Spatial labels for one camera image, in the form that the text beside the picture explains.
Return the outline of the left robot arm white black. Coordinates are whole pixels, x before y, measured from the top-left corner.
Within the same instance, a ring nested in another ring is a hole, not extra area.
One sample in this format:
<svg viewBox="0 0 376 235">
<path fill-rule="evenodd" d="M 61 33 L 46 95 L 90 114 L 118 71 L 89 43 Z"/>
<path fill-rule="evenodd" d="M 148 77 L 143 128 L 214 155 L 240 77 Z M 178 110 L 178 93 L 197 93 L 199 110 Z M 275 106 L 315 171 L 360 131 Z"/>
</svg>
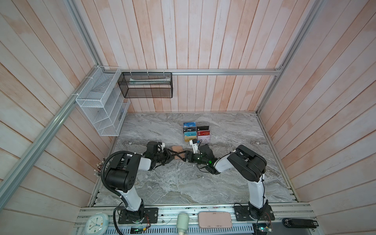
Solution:
<svg viewBox="0 0 376 235">
<path fill-rule="evenodd" d="M 143 154 L 121 150 L 104 160 L 101 181 L 123 203 L 115 210 L 119 213 L 119 223 L 141 223 L 145 218 L 144 201 L 134 187 L 137 173 L 154 170 L 175 158 L 184 160 L 185 151 L 181 147 L 173 150 L 166 148 L 162 142 L 148 142 Z"/>
</svg>

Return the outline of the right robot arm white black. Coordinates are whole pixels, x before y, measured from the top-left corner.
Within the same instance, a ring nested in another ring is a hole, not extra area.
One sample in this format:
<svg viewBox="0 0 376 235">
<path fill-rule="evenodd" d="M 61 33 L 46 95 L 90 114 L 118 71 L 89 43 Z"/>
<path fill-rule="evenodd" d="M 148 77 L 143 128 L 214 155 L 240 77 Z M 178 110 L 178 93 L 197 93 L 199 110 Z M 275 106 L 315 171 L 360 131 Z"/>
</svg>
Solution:
<svg viewBox="0 0 376 235">
<path fill-rule="evenodd" d="M 229 169 L 236 169 L 247 180 L 249 189 L 248 211 L 252 219 L 259 220 L 268 206 L 265 197 L 264 175 L 267 161 L 264 157 L 239 145 L 235 150 L 216 158 L 208 144 L 192 145 L 193 150 L 178 152 L 174 156 L 184 162 L 202 165 L 205 173 L 218 175 Z"/>
</svg>

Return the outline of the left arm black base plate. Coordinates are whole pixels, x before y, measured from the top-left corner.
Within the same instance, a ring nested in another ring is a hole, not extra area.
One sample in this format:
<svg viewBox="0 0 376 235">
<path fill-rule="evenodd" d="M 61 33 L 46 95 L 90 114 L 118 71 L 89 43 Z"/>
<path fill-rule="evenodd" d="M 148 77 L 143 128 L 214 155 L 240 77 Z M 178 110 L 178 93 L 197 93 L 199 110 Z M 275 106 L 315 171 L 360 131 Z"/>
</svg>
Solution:
<svg viewBox="0 0 376 235">
<path fill-rule="evenodd" d="M 141 221 L 141 223 L 157 223 L 158 212 L 159 209 L 157 207 L 140 208 L 138 211 L 133 212 L 121 209 L 117 222 L 119 224 L 136 224 L 138 221 Z"/>
</svg>

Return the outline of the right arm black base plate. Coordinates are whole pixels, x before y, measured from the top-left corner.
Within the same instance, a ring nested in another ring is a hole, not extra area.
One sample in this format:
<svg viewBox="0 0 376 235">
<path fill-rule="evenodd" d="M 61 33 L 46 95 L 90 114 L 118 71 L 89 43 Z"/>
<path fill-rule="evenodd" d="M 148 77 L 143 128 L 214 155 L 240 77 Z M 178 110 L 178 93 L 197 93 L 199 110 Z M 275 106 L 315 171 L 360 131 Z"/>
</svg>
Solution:
<svg viewBox="0 0 376 235">
<path fill-rule="evenodd" d="M 234 212 L 237 221 L 275 220 L 274 212 L 272 211 L 271 206 L 267 203 L 261 209 L 258 209 L 251 204 L 245 206 L 235 203 Z"/>
</svg>

